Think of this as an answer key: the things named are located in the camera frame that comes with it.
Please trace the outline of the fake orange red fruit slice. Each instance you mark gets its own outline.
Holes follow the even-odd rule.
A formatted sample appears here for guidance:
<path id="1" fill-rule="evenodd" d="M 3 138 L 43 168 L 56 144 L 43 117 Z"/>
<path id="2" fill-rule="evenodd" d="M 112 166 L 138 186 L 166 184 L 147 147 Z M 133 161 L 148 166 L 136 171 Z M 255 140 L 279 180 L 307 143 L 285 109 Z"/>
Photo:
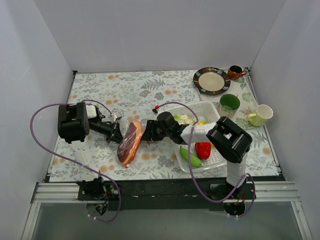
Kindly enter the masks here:
<path id="1" fill-rule="evenodd" d="M 143 135 L 142 124 L 138 120 L 133 120 L 128 124 L 127 132 L 117 148 L 117 158 L 119 162 L 128 168 L 134 160 Z"/>

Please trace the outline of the fake cauliflower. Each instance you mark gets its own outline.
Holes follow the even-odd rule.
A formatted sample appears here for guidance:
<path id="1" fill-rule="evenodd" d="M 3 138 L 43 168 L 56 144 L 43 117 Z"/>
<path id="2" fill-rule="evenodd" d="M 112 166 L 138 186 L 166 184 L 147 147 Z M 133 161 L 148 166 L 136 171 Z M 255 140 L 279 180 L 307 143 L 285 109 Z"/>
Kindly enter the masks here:
<path id="1" fill-rule="evenodd" d="M 174 115 L 173 118 L 179 125 L 192 125 L 195 123 L 195 120 L 188 115 Z"/>

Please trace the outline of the clear zip top bag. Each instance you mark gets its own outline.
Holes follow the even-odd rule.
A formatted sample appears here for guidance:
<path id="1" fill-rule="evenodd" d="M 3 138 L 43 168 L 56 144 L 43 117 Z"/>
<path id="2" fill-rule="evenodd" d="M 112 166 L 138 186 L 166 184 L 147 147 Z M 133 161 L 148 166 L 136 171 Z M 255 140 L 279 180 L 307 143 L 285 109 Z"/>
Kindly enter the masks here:
<path id="1" fill-rule="evenodd" d="M 117 158 L 125 168 L 128 168 L 134 160 L 142 136 L 143 126 L 138 120 L 133 120 L 128 124 L 124 136 L 121 134 L 119 123 L 113 123 L 110 140 L 118 144 Z"/>

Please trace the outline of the fake yellow banana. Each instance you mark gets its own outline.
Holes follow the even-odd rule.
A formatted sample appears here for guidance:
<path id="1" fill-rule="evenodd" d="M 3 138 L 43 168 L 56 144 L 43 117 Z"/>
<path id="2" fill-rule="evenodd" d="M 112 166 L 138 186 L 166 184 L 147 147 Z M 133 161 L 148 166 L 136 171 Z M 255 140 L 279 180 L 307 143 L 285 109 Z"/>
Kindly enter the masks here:
<path id="1" fill-rule="evenodd" d="M 207 123 L 207 121 L 201 121 L 198 123 L 199 126 L 205 125 Z"/>

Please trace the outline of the fake red bell pepper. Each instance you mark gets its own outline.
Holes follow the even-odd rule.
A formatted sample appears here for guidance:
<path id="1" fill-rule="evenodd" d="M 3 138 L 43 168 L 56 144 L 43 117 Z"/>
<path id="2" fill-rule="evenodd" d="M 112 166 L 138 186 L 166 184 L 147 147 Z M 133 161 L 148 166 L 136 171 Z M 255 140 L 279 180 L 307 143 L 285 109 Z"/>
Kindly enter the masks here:
<path id="1" fill-rule="evenodd" d="M 211 155 L 212 144 L 209 142 L 196 142 L 196 155 L 200 160 L 207 160 Z"/>

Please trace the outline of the fake green leaf vegetable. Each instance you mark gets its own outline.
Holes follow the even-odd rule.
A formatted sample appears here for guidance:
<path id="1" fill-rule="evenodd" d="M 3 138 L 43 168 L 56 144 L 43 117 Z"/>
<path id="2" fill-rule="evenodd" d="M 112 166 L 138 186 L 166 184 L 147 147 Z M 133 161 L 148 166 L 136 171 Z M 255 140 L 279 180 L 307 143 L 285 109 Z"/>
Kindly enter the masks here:
<path id="1" fill-rule="evenodd" d="M 186 148 L 180 146 L 179 154 L 183 160 L 190 162 L 191 166 L 194 168 L 200 168 L 202 166 L 201 160 L 191 152 L 189 152 Z"/>

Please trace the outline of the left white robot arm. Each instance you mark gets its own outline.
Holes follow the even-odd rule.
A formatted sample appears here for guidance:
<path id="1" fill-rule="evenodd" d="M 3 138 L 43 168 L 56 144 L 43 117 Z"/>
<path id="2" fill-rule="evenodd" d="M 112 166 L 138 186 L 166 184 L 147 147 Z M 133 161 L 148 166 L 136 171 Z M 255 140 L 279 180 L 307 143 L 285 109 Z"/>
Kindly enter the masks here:
<path id="1" fill-rule="evenodd" d="M 107 142 L 119 144 L 123 140 L 118 118 L 103 122 L 105 117 L 97 106 L 85 102 L 63 104 L 58 108 L 57 130 L 60 138 L 72 149 L 77 162 L 94 170 L 83 170 L 78 185 L 85 195 L 95 200 L 103 199 L 107 190 L 103 185 L 103 178 L 97 174 L 98 169 L 92 158 L 88 140 L 90 130 L 105 135 Z"/>

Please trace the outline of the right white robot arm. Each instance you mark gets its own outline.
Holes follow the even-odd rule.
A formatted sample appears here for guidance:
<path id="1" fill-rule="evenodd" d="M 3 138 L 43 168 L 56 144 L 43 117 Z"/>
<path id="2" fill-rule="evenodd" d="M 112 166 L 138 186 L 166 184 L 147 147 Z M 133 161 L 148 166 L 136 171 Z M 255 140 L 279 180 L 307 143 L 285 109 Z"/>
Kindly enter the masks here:
<path id="1" fill-rule="evenodd" d="M 250 150 L 252 137 L 228 117 L 220 117 L 216 122 L 199 125 L 179 124 L 168 112 L 160 113 L 156 120 L 148 120 L 142 140 L 158 142 L 170 138 L 175 144 L 212 143 L 227 163 L 225 184 L 215 187 L 213 199 L 207 197 L 198 186 L 193 172 L 191 178 L 199 193 L 212 203 L 221 203 L 228 198 L 237 199 L 245 192 L 244 184 L 248 174 L 246 158 Z"/>

